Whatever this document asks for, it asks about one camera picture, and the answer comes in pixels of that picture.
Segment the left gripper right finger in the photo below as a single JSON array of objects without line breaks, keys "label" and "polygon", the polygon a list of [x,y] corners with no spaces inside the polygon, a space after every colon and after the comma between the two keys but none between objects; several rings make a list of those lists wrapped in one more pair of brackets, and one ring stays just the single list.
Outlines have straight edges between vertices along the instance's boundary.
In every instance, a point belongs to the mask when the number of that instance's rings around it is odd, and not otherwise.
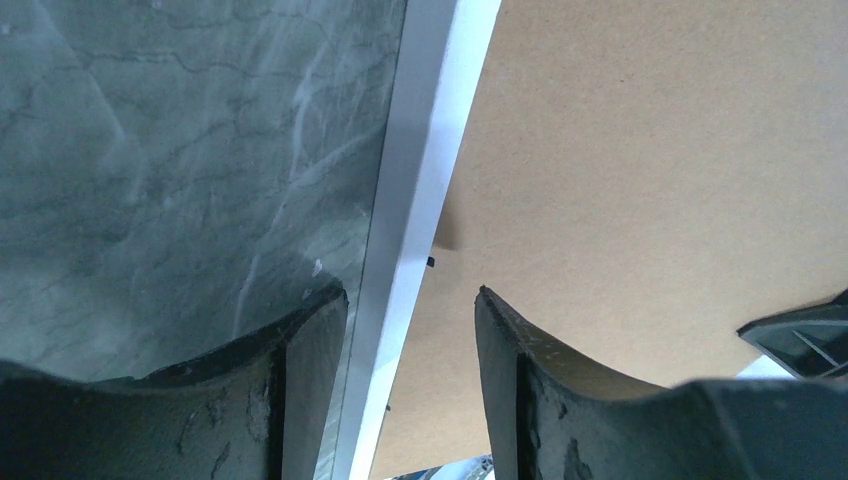
[{"label": "left gripper right finger", "polygon": [[847,475],[847,377],[664,388],[580,353],[485,287],[475,331],[500,479]]}]

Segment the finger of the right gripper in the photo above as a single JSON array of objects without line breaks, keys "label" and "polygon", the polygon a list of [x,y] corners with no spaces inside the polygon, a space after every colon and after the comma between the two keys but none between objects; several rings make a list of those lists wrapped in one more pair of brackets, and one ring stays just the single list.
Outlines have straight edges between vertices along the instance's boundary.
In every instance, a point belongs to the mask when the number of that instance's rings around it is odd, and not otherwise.
[{"label": "finger of the right gripper", "polygon": [[847,293],[752,321],[737,335],[799,379],[847,377]]}]

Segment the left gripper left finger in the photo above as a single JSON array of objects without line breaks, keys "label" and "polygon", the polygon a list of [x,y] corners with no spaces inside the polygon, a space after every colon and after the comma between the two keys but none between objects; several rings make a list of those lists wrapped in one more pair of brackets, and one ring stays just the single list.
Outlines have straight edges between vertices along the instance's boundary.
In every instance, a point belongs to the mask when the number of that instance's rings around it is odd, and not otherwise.
[{"label": "left gripper left finger", "polygon": [[146,377],[79,382],[1,364],[5,479],[310,479],[340,362],[338,284]]}]

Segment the brown backing board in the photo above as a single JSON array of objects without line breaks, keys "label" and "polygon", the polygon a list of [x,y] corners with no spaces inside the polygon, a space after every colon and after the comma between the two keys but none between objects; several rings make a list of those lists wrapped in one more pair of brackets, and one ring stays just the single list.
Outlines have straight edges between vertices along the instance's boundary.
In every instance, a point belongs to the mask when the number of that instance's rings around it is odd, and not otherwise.
[{"label": "brown backing board", "polygon": [[847,5],[506,1],[447,202],[374,479],[489,451],[481,286],[663,386],[845,290]]}]

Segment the silver picture frame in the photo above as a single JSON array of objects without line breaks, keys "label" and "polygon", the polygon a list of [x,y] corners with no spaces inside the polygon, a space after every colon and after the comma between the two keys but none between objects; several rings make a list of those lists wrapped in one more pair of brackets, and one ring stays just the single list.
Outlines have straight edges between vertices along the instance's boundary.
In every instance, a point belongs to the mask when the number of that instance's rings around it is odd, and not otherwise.
[{"label": "silver picture frame", "polygon": [[365,479],[500,3],[407,5],[340,405],[332,479]]}]

